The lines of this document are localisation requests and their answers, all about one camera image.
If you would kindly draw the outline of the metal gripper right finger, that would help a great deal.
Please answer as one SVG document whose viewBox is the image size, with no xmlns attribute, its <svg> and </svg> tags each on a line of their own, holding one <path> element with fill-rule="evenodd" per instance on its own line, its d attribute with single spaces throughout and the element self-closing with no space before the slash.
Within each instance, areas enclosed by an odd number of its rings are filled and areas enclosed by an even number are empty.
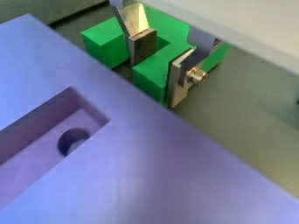
<svg viewBox="0 0 299 224">
<path fill-rule="evenodd" d="M 188 94 L 190 84 L 198 86 L 206 76 L 201 62 L 210 55 L 216 38 L 205 31 L 190 27 L 186 42 L 194 46 L 170 62 L 166 78 L 165 102 L 173 108 Z"/>
</svg>

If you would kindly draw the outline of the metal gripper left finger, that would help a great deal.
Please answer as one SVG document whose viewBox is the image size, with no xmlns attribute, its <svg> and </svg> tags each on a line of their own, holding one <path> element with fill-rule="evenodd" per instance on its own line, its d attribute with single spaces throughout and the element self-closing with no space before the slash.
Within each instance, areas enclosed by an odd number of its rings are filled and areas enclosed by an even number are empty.
<svg viewBox="0 0 299 224">
<path fill-rule="evenodd" d="M 125 34 L 130 65 L 136 66 L 156 51 L 156 30 L 149 27 L 145 7 L 136 0 L 108 0 Z"/>
</svg>

